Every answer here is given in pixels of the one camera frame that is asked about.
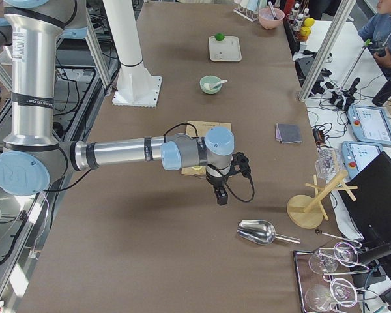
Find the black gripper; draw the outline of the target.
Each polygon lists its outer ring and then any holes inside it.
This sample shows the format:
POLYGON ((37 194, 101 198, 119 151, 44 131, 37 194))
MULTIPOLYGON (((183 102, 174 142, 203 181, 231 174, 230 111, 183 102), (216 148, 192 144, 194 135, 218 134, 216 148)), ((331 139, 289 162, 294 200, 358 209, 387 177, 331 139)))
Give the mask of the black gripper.
POLYGON ((225 184, 229 177, 230 166, 225 168, 218 168, 212 164, 206 167, 207 181, 213 186, 218 205, 227 205, 228 194, 225 191, 225 184))

